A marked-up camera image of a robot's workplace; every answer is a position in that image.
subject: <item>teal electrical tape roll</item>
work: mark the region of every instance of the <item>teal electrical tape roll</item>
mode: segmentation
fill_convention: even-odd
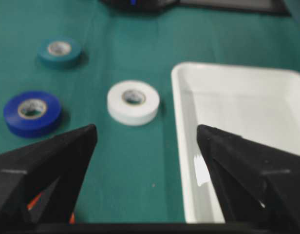
[[[56,37],[46,40],[37,56],[47,67],[64,69],[78,64],[81,51],[81,46],[74,39]]]

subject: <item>blue electrical tape roll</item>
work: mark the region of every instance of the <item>blue electrical tape roll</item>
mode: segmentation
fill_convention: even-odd
[[[56,37],[45,41],[37,56],[47,67],[64,69],[77,65],[81,51],[81,46],[75,40]]]
[[[60,124],[59,100],[48,93],[30,91],[13,97],[4,107],[9,130],[20,137],[40,137]]]

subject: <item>electrical tape roll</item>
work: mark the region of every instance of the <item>electrical tape roll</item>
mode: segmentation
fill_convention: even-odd
[[[118,122],[138,126],[152,121],[158,111],[160,97],[150,85],[136,80],[115,84],[108,92],[109,114]]]
[[[7,102],[4,119],[9,130],[20,137],[40,137],[60,124],[59,100],[46,92],[30,91]]]
[[[37,57],[47,67],[64,69],[77,65],[81,51],[81,46],[74,39],[56,37],[46,40],[41,45]]]

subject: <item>green tablecloth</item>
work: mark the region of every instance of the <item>green tablecloth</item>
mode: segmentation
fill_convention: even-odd
[[[81,66],[55,71],[36,60],[40,44],[58,35],[82,44]],[[300,29],[290,17],[252,13],[175,7],[145,16],[97,0],[0,0],[0,153],[42,139],[11,134],[2,110],[20,92],[44,90],[64,109],[62,125],[46,137],[88,123],[98,127],[77,221],[184,221],[170,80],[183,61],[300,71]],[[107,92],[126,79],[158,90],[153,122],[129,127],[108,115]]]

